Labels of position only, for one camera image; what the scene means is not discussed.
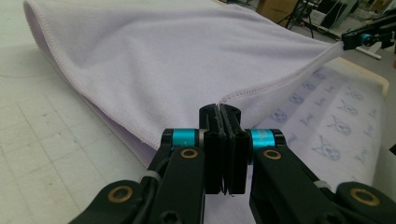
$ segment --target lavender cloth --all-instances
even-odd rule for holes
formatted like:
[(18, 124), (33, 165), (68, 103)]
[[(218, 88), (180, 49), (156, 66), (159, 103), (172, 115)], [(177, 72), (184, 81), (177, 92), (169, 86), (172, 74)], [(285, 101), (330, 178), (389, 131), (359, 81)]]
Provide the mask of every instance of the lavender cloth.
[[(24, 9), (37, 45), (146, 166), (165, 128), (198, 127), (200, 107), (234, 105), (254, 127), (342, 53), (239, 6)], [(254, 223), (247, 196), (206, 196), (205, 223)]]

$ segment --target printed pattern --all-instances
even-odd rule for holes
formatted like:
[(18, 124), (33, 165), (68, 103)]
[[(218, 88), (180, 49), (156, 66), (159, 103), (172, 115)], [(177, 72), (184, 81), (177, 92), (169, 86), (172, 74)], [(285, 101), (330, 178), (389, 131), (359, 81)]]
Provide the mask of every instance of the printed pattern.
[(340, 179), (371, 184), (382, 105), (380, 92), (322, 68), (256, 128), (281, 130), (289, 148), (308, 167), (326, 167), (313, 172), (334, 189)]

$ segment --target cable tie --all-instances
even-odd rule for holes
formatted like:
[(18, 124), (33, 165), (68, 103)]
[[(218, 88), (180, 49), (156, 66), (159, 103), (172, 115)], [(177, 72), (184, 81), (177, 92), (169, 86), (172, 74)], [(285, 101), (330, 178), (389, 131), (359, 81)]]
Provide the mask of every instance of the cable tie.
[(147, 170), (147, 171), (142, 175), (142, 177), (140, 178), (140, 181), (142, 181), (142, 179), (143, 179), (144, 177), (151, 177), (151, 178), (154, 178), (154, 179), (157, 180), (158, 183), (161, 183), (161, 181), (163, 180), (163, 179), (161, 178), (161, 176), (160, 176), (157, 172), (152, 171), (152, 170)]
[(329, 189), (332, 190), (332, 187), (324, 180), (317, 180), (314, 184), (318, 187), (318, 189)]

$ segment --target brass screw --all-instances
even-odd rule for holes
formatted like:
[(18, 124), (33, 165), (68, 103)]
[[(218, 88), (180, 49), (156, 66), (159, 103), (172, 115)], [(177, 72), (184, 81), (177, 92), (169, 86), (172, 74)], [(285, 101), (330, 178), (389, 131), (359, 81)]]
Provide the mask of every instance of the brass screw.
[(111, 203), (123, 203), (130, 199), (133, 193), (129, 186), (118, 186), (108, 193), (107, 198)]
[(271, 160), (274, 160), (274, 161), (279, 160), (280, 158), (282, 158), (282, 155), (278, 151), (275, 151), (275, 150), (272, 150), (272, 149), (265, 150), (263, 152), (263, 155), (264, 155), (264, 157), (266, 157), (268, 159), (271, 159)]
[(376, 197), (372, 192), (368, 191), (367, 189), (351, 189), (350, 195), (352, 196), (352, 198), (360, 203), (364, 203), (370, 206), (378, 206), (380, 204), (378, 197)]
[(198, 156), (198, 152), (195, 149), (184, 149), (180, 152), (180, 156), (184, 159), (193, 159)]

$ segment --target blue printed symbol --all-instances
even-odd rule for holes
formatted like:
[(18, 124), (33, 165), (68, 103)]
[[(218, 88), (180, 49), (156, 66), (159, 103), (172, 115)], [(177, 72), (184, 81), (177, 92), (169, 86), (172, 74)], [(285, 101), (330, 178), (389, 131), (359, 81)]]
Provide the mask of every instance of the blue printed symbol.
[(369, 137), (372, 137), (373, 136), (373, 131), (374, 131), (373, 126), (369, 125), (369, 128), (367, 130), (364, 130), (363, 133), (365, 133)]
[(370, 153), (369, 153), (369, 150), (367, 150), (366, 148), (364, 148), (363, 151), (362, 151), (361, 153), (359, 153), (359, 154), (357, 154), (357, 155), (355, 156), (355, 159), (358, 160), (358, 161), (360, 161), (361, 164), (364, 164), (364, 163), (366, 163), (367, 157), (368, 157), (369, 154), (370, 154)]
[(364, 100), (363, 95), (361, 95), (357, 91), (349, 91), (349, 92), (346, 93), (346, 95), (352, 97), (353, 99), (359, 100), (359, 101)]
[(300, 122), (303, 123), (305, 126), (309, 126), (309, 123), (311, 122), (312, 119), (314, 119), (315, 116), (312, 115), (311, 113), (308, 114), (308, 116), (306, 116), (305, 119), (300, 119)]
[(325, 102), (326, 102), (326, 98), (322, 97), (322, 98), (320, 98), (319, 101), (315, 101), (315, 105), (322, 107)]
[(310, 90), (310, 91), (312, 91), (312, 90), (315, 89), (316, 86), (314, 84), (312, 84), (312, 82), (310, 82), (310, 81), (305, 81), (303, 83), (303, 87), (308, 89), (308, 90)]
[(344, 135), (351, 134), (352, 130), (350, 129), (349, 125), (345, 124), (343, 121), (341, 121), (334, 115), (332, 115), (332, 118), (334, 120), (334, 123), (327, 125), (327, 127), (333, 128), (337, 132), (344, 134)]
[(332, 91), (335, 89), (335, 87), (334, 86), (330, 86), (329, 88), (327, 88), (327, 89), (324, 89), (326, 92), (328, 92), (328, 93), (332, 93)]
[(298, 141), (298, 137), (293, 133), (287, 142), (288, 142), (288, 145), (291, 145), (292, 143), (297, 142), (297, 141)]
[(348, 104), (344, 100), (341, 100), (341, 102), (343, 103), (343, 105), (337, 107), (338, 109), (343, 110), (353, 116), (357, 116), (359, 114), (359, 111), (353, 105)]
[(302, 104), (303, 102), (304, 102), (304, 98), (303, 97), (301, 97), (299, 94), (297, 94), (297, 93), (294, 93), (290, 98), (289, 98), (289, 100), (292, 102), (292, 103), (295, 103), (295, 104), (297, 104), (297, 105), (300, 105), (300, 104)]
[(283, 123), (288, 119), (288, 116), (280, 109), (278, 109), (272, 116), (271, 119), (274, 119), (275, 121), (279, 123)]
[(323, 75), (322, 73), (319, 73), (319, 72), (314, 73), (314, 77), (317, 77), (320, 80), (323, 80), (326, 78), (325, 75)]
[(340, 151), (326, 141), (322, 135), (320, 137), (321, 146), (312, 149), (322, 156), (329, 158), (331, 161), (338, 161), (341, 157)]
[(372, 117), (373, 119), (376, 119), (376, 109), (373, 109), (372, 112), (369, 113), (370, 117)]

